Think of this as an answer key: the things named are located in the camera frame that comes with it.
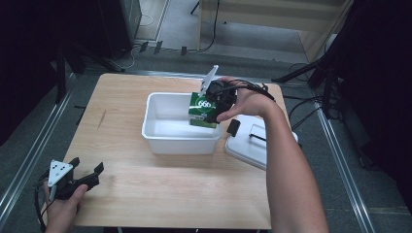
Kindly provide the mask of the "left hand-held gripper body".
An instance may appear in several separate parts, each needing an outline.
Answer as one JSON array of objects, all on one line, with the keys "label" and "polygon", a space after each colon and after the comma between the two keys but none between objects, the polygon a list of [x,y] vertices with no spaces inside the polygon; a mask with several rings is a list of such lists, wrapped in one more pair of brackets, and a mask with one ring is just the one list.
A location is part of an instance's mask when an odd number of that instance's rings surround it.
[{"label": "left hand-held gripper body", "polygon": [[74,191],[81,185],[86,184],[87,190],[99,185],[99,176],[91,174],[75,179],[74,167],[69,163],[53,160],[49,169],[48,187],[50,189],[49,200],[68,200]]}]

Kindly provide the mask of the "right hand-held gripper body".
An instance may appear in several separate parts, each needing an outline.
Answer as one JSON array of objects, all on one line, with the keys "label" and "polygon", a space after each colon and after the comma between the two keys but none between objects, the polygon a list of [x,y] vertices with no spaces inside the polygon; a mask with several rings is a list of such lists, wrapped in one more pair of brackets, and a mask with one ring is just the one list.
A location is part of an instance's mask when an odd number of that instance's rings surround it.
[{"label": "right hand-held gripper body", "polygon": [[204,96],[208,102],[216,106],[217,113],[228,111],[236,101],[236,91],[233,84],[215,78],[219,69],[214,65],[202,79],[199,96]]}]

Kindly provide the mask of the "green cube carton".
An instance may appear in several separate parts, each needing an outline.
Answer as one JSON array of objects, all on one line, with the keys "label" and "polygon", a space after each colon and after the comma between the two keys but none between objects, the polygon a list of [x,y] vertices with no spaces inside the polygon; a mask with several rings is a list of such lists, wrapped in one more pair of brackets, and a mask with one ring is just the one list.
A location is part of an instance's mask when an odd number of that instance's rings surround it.
[{"label": "green cube carton", "polygon": [[192,126],[216,128],[216,123],[207,123],[204,118],[216,110],[216,104],[209,102],[205,96],[193,92],[189,101],[189,124]]}]

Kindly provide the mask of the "white lid with black latches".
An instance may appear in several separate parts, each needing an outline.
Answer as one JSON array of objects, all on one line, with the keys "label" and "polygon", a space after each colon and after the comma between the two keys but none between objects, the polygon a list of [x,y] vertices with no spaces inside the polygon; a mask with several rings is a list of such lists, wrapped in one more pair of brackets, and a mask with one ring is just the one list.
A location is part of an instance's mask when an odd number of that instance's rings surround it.
[{"label": "white lid with black latches", "polygon": [[227,128],[225,151],[246,163],[266,169],[266,133],[264,121],[256,116],[239,115]]}]

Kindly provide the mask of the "white plastic storage box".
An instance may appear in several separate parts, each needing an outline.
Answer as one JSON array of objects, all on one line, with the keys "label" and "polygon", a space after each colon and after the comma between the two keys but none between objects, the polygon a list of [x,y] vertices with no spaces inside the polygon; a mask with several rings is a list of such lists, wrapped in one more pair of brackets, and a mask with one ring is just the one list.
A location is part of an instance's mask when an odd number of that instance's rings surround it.
[{"label": "white plastic storage box", "polygon": [[142,136],[156,154],[212,154],[222,129],[189,124],[190,93],[153,92],[148,96]]}]

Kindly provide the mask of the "person's left hand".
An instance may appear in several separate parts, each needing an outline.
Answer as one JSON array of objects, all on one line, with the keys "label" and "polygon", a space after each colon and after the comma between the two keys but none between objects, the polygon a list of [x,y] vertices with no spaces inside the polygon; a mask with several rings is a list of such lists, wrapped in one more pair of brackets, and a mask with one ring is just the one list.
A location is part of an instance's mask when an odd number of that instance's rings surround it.
[{"label": "person's left hand", "polygon": [[75,218],[83,205],[88,186],[81,184],[68,200],[55,200],[47,209],[45,233],[70,233]]}]

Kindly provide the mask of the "person's right hand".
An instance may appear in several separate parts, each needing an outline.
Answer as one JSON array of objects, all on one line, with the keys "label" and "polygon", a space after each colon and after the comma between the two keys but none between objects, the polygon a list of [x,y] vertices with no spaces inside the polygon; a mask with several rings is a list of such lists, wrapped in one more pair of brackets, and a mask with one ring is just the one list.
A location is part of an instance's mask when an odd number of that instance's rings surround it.
[{"label": "person's right hand", "polygon": [[222,122],[238,115],[259,116],[269,119],[282,111],[277,104],[268,97],[258,92],[239,88],[237,90],[237,100],[228,111],[217,116],[217,121]]}]

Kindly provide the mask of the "black tripod stand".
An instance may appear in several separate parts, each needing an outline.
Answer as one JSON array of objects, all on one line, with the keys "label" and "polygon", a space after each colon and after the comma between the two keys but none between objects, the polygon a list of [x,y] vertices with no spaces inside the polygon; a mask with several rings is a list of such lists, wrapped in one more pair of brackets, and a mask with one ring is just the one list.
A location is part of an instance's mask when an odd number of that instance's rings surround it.
[{"label": "black tripod stand", "polygon": [[306,74],[312,71],[312,75],[308,80],[308,85],[310,88],[318,88],[321,84],[324,85],[324,94],[322,97],[322,109],[323,113],[327,118],[331,118],[329,111],[331,110],[332,104],[331,92],[332,84],[337,79],[336,71],[333,67],[333,63],[330,58],[325,55],[321,58],[307,64],[281,78],[272,79],[273,83],[286,83],[300,75]]},{"label": "black tripod stand", "polygon": [[97,62],[111,72],[120,73],[125,71],[124,68],[116,68],[113,64],[110,64],[92,50],[89,50],[75,42],[62,40],[56,46],[56,104],[60,104],[63,101],[63,98],[68,94],[66,87],[65,64],[68,63],[75,73],[82,74],[86,68],[82,60],[82,55],[88,56],[93,61]]}]

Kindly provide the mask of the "light wooden furniture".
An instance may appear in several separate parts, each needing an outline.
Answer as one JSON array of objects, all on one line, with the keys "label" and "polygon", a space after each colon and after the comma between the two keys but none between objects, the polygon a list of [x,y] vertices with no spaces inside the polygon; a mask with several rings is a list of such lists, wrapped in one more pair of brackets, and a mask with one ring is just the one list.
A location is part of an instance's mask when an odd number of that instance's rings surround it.
[{"label": "light wooden furniture", "polygon": [[309,62],[330,36],[338,33],[354,0],[199,0],[197,47],[204,21],[220,21],[297,30]]}]

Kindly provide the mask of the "black curtain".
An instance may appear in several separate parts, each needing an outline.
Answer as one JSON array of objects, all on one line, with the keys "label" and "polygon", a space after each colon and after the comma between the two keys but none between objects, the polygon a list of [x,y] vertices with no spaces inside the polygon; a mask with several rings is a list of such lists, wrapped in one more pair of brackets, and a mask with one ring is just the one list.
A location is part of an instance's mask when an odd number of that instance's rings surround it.
[{"label": "black curtain", "polygon": [[412,213],[412,0],[353,0],[326,53],[367,140]]},{"label": "black curtain", "polygon": [[0,146],[57,83],[51,62],[93,0],[0,0]]}]

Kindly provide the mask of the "dark cabinet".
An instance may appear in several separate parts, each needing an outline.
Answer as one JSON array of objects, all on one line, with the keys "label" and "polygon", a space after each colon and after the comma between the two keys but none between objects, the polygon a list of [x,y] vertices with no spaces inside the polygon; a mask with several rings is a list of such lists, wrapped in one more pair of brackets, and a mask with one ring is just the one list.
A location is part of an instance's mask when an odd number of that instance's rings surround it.
[{"label": "dark cabinet", "polygon": [[130,51],[142,17],[140,0],[98,0],[107,57]]}]

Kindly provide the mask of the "metal floor rail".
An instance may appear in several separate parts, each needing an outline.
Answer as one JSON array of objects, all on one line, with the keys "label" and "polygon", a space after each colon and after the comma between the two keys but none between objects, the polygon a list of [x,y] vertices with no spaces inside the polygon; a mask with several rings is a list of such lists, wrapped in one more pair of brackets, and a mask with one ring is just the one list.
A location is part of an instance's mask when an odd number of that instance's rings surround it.
[{"label": "metal floor rail", "polygon": [[346,161],[345,154],[340,147],[337,136],[331,125],[330,120],[327,118],[324,110],[328,107],[328,104],[324,104],[325,97],[322,96],[321,101],[316,101],[314,106],[318,110],[318,118],[323,128],[326,140],[332,152],[333,159],[337,166],[340,178],[345,187],[351,209],[355,214],[361,233],[376,233],[374,224],[371,220],[369,211],[364,203],[361,191],[354,180],[350,167]]},{"label": "metal floor rail", "polygon": [[46,144],[48,143],[53,130],[55,129],[63,112],[65,111],[65,108],[72,96],[74,85],[77,82],[76,75],[74,73],[71,73],[66,82],[67,92],[63,95],[58,104],[53,105],[53,108],[48,115],[46,122],[41,128],[28,153],[22,160],[22,163],[19,166],[14,178],[12,179],[11,184],[0,197],[0,228],[5,225],[7,219],[9,218],[9,215],[17,202],[17,199],[22,193],[29,176],[31,175]]}]

